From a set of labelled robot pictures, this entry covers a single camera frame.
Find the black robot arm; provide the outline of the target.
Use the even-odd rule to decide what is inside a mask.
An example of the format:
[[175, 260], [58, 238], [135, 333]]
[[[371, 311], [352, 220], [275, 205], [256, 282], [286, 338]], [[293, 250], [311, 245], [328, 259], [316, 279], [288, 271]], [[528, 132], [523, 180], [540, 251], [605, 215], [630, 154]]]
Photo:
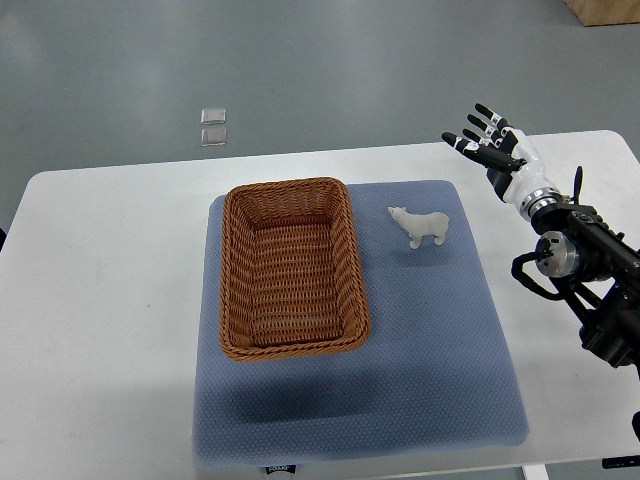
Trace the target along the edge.
[[512, 261], [511, 275], [531, 292], [565, 302], [581, 323], [582, 348], [613, 368], [639, 366], [639, 252], [594, 207], [573, 194], [535, 195], [528, 208], [535, 249]]

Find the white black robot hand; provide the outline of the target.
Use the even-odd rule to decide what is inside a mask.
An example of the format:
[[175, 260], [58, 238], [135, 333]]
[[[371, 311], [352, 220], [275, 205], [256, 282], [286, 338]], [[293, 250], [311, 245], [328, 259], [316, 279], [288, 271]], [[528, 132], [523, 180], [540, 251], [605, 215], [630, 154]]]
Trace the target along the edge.
[[467, 120], [475, 128], [460, 135], [444, 132], [442, 140], [468, 160], [483, 166], [496, 196], [516, 208], [526, 221], [543, 207], [562, 200], [546, 177], [541, 155], [527, 135], [499, 113], [478, 103]]

